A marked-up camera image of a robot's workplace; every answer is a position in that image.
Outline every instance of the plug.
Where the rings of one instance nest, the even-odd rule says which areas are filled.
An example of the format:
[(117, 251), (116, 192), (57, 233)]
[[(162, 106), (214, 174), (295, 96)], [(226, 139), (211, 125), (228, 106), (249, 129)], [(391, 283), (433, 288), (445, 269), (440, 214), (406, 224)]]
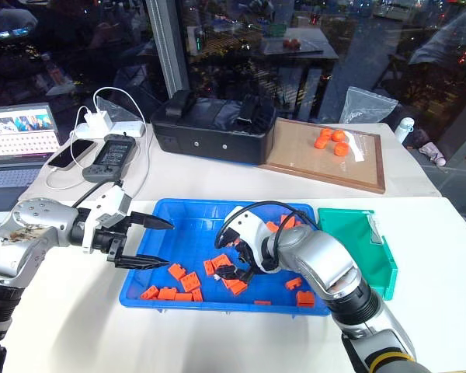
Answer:
[(89, 111), (85, 114), (85, 120), (91, 131), (108, 132), (113, 127), (109, 114), (105, 110), (96, 113)]

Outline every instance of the black case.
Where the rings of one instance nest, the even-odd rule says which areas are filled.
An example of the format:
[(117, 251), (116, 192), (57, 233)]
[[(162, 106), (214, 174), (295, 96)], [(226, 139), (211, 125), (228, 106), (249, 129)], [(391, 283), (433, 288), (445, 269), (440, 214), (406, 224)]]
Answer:
[(178, 91), (154, 112), (151, 124), (165, 152), (259, 165), (273, 148), (275, 119), (274, 107), (256, 96), (242, 103)]

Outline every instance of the blue plastic tray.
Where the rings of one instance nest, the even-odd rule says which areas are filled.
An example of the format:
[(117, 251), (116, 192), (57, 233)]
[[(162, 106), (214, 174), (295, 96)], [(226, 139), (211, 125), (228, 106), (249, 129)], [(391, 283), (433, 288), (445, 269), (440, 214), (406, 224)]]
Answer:
[[(246, 264), (238, 261), (238, 253), (233, 248), (215, 249), (214, 238), (223, 225), (226, 215), (236, 206), (246, 206), (251, 202), (226, 200), (160, 200), (154, 209), (154, 215), (174, 224), (168, 231), (148, 229), (137, 253), (155, 255), (171, 263), (179, 263), (187, 273), (195, 271), (201, 282), (204, 302), (174, 302), (141, 300), (140, 294), (150, 286), (158, 288), (178, 288), (181, 284), (167, 271), (168, 267), (155, 270), (130, 270), (119, 300), (127, 307), (148, 309), (206, 309), (214, 311), (241, 312), (275, 312), (290, 315), (328, 315), (329, 310), (316, 295), (314, 308), (297, 307), (295, 295), (298, 290), (311, 290), (303, 279), (302, 286), (289, 291), (285, 282), (300, 275), (282, 270), (277, 274), (255, 275), (249, 288), (234, 296), (222, 283), (212, 276), (207, 276), (203, 261), (212, 259), (222, 253), (238, 267)], [(292, 204), (293, 207), (306, 212), (314, 218), (312, 208), (306, 204)], [(280, 223), (280, 216), (289, 211), (281, 206), (262, 206), (252, 211), (264, 221)], [(271, 301), (271, 305), (254, 305), (255, 300)]]

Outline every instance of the laptop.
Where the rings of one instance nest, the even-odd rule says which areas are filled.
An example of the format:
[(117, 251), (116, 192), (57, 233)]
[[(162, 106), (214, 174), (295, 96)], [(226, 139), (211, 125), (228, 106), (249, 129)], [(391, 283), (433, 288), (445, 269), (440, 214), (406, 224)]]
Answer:
[(59, 146), (48, 103), (0, 107), (0, 211), (14, 207)]

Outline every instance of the clear plastic bag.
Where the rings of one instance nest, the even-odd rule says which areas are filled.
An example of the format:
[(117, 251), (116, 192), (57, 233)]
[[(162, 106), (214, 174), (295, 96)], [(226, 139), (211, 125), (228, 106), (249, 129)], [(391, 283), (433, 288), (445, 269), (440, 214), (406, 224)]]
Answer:
[(397, 106), (389, 99), (357, 87), (349, 87), (339, 123), (378, 123)]
[(116, 122), (141, 122), (141, 117), (137, 117), (130, 111), (124, 109), (123, 107), (116, 105), (113, 102), (110, 102), (107, 99), (103, 99), (100, 96), (96, 97), (96, 104), (101, 110), (105, 110), (112, 121)]

